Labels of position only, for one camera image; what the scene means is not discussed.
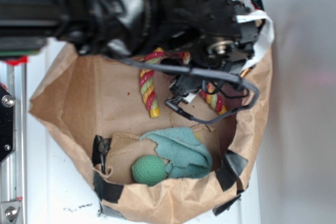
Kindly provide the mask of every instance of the red component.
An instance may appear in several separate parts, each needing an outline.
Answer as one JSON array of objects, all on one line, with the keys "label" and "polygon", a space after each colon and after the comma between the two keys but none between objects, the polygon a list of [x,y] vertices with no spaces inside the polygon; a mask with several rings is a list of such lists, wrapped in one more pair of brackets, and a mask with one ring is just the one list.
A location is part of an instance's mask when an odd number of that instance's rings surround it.
[{"label": "red component", "polygon": [[3,89],[8,90],[8,87],[4,83],[0,82],[0,86],[3,87]]},{"label": "red component", "polygon": [[148,111],[151,110],[151,107],[152,107],[152,104],[153,104],[153,101],[155,100],[155,98],[156,98],[156,95],[155,95],[155,92],[153,91],[147,99],[146,108],[147,108]]},{"label": "red component", "polygon": [[161,57],[163,55],[164,55],[164,52],[152,52],[152,53],[146,55],[145,61],[148,61],[150,59],[155,59],[155,58]]},{"label": "red component", "polygon": [[11,66],[17,66],[22,63],[27,63],[28,62],[28,57],[27,56],[22,56],[19,59],[15,60],[5,60],[5,62]]},{"label": "red component", "polygon": [[151,78],[153,75],[154,75],[154,71],[153,71],[153,70],[151,70],[151,71],[145,73],[145,74],[141,77],[141,79],[140,79],[140,86],[142,87],[143,84],[144,84],[149,78]]},{"label": "red component", "polygon": [[204,90],[202,90],[202,91],[201,91],[201,96],[202,96],[202,98],[204,98],[204,99],[205,99],[205,98],[206,98],[206,96],[207,96],[207,93],[205,93],[205,91],[204,91]]},{"label": "red component", "polygon": [[223,108],[223,99],[217,95],[217,104],[216,104],[216,112],[220,112]]}]

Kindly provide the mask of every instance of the screw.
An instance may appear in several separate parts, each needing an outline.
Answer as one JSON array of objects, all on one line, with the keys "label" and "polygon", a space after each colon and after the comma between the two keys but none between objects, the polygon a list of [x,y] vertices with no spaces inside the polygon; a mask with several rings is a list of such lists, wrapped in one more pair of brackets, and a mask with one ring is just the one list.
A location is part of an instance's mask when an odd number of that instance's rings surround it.
[{"label": "screw", "polygon": [[225,49],[226,49],[225,45],[220,45],[220,46],[215,48],[215,51],[218,55],[223,55],[223,54],[225,54]]},{"label": "screw", "polygon": [[12,222],[17,216],[17,210],[14,207],[8,207],[5,211],[6,218]]},{"label": "screw", "polygon": [[5,151],[8,151],[8,152],[12,149],[12,147],[9,144],[6,144],[4,148],[5,148]]},{"label": "screw", "polygon": [[1,103],[6,108],[10,108],[14,106],[15,99],[11,95],[5,95],[4,97],[2,97]]}]

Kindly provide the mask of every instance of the paper bag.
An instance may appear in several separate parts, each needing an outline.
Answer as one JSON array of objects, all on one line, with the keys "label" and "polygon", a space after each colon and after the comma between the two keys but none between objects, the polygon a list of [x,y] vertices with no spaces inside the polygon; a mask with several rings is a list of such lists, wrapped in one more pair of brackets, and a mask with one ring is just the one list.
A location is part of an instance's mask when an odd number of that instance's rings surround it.
[{"label": "paper bag", "polygon": [[[31,98],[30,113],[72,159],[97,193],[105,214],[177,224],[211,209],[216,215],[221,213],[248,187],[268,116],[270,51],[247,77],[260,89],[257,104],[208,126],[189,121],[164,105],[170,81],[161,72],[154,74],[161,116],[151,119],[140,94],[139,72],[102,56],[78,57],[73,46],[66,45]],[[231,100],[224,104],[229,109],[236,105]],[[184,109],[203,119],[216,116],[200,95]],[[178,126],[198,131],[214,159],[213,171],[201,179],[166,179],[152,187],[134,183],[129,165],[137,156],[155,153],[155,143],[140,143],[138,137]],[[104,145],[102,164],[97,153]],[[102,165],[106,165],[106,174],[101,172]]]}]

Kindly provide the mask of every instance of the microfiber cloth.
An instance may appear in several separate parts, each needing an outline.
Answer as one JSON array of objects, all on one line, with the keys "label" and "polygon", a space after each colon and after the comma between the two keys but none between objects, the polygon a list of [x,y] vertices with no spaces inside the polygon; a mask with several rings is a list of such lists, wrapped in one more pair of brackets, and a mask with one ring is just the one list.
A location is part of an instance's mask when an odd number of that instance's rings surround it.
[{"label": "microfiber cloth", "polygon": [[212,168],[212,157],[188,127],[174,127],[147,132],[139,139],[148,138],[158,144],[159,157],[168,159],[168,178],[202,178]]}]

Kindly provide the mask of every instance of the metal frame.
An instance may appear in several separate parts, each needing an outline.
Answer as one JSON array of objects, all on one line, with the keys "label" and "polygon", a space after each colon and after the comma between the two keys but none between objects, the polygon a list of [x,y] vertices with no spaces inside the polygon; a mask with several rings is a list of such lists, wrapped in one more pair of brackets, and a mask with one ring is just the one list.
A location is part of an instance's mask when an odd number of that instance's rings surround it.
[{"label": "metal frame", "polygon": [[13,217],[25,223],[26,219],[26,66],[12,67],[0,62],[0,82],[15,98],[13,151],[0,165],[0,215],[2,222]]}]

